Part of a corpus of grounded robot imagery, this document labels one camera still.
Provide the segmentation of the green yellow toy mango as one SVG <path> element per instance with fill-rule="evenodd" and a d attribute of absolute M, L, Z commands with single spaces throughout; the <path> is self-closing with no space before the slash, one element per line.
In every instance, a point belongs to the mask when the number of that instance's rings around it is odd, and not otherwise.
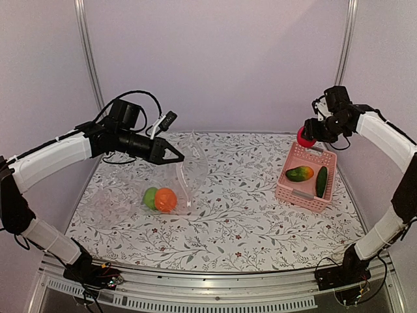
<path fill-rule="evenodd" d="M 301 183 L 314 176 L 314 170 L 309 166 L 298 166 L 285 172 L 286 178 L 294 183 Z"/>

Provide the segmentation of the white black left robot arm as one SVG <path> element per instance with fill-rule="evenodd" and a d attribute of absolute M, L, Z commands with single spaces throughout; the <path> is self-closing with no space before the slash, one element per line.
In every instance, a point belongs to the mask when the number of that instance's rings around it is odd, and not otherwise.
<path fill-rule="evenodd" d="M 125 100 L 128 95 L 146 95 L 158 108 L 158 118 L 152 124 L 136 128 L 144 109 Z M 20 155 L 1 159 L 1 225 L 15 240 L 23 240 L 28 249 L 34 245 L 55 257 L 65 268 L 69 280 L 114 288 L 121 274 L 107 263 L 94 265 L 93 257 L 75 239 L 38 217 L 30 208 L 25 194 L 57 173 L 67 171 L 83 161 L 109 153 L 123 153 L 154 165 L 181 163 L 184 155 L 161 132 L 169 129 L 177 118 L 173 111 L 163 113 L 157 98 L 148 91 L 133 90 L 110 102 L 92 120 L 74 127 Z"/>

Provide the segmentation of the clear zip top bag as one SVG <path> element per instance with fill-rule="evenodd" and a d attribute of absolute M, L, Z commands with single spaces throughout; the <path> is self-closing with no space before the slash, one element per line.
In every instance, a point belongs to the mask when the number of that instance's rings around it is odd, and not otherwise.
<path fill-rule="evenodd" d="M 149 186 L 146 189 L 152 186 L 157 189 L 170 188 L 177 195 L 177 206 L 170 213 L 162 213 L 144 205 L 146 210 L 154 214 L 185 215 L 190 213 L 193 209 L 195 193 L 207 177 L 208 160 L 194 132 L 180 137 L 174 147 L 184 155 L 184 161 L 155 167 L 147 179 Z"/>

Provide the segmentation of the red toy apple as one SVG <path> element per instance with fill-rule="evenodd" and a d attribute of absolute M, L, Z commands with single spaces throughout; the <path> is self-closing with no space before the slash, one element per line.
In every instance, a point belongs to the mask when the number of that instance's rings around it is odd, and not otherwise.
<path fill-rule="evenodd" d="M 315 143 L 317 142 L 316 139 L 305 139 L 304 137 L 304 131 L 305 131 L 305 127 L 301 127 L 297 133 L 297 142 L 299 145 L 301 145 L 302 147 L 305 148 L 311 148 L 315 145 Z"/>

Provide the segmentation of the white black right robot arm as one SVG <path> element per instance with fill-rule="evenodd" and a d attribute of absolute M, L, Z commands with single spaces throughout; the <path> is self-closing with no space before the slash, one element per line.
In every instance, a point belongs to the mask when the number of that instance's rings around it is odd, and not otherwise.
<path fill-rule="evenodd" d="M 369 263 L 381 252 L 402 239 L 416 223 L 416 142 L 400 128 L 383 116 L 380 110 L 367 104 L 354 104 L 347 88 L 334 85 L 312 102 L 316 116 L 305 121 L 298 135 L 299 143 L 336 143 L 339 137 L 349 138 L 354 134 L 365 138 L 393 162 L 397 178 L 390 174 L 391 167 L 378 167 L 376 182 L 367 170 L 362 177 L 362 186 L 385 196 L 387 211 L 381 219 L 357 242 L 349 245 L 343 253 L 340 265 L 317 269 L 315 279 L 322 290 L 355 284 L 369 278 Z"/>

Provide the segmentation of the dark green toy cucumber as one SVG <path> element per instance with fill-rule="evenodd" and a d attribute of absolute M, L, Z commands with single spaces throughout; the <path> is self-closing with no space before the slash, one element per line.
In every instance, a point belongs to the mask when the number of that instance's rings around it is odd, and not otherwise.
<path fill-rule="evenodd" d="M 317 174 L 315 191 L 318 198 L 323 198 L 328 181 L 328 169 L 322 166 Z"/>

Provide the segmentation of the orange toy fruit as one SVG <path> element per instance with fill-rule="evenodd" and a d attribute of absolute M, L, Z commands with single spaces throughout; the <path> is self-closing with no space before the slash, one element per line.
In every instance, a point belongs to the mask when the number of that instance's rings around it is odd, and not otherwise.
<path fill-rule="evenodd" d="M 154 196 L 154 205 L 162 213 L 170 213 L 177 206 L 177 195 L 170 188 L 159 188 Z"/>

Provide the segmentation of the green toy apple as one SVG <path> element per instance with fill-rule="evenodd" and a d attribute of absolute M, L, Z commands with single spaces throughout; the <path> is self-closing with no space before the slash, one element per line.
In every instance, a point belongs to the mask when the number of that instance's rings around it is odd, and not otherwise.
<path fill-rule="evenodd" d="M 157 193 L 158 189 L 154 186 L 146 189 L 144 195 L 143 195 L 143 204 L 146 205 L 149 209 L 156 210 L 155 206 L 155 195 Z"/>

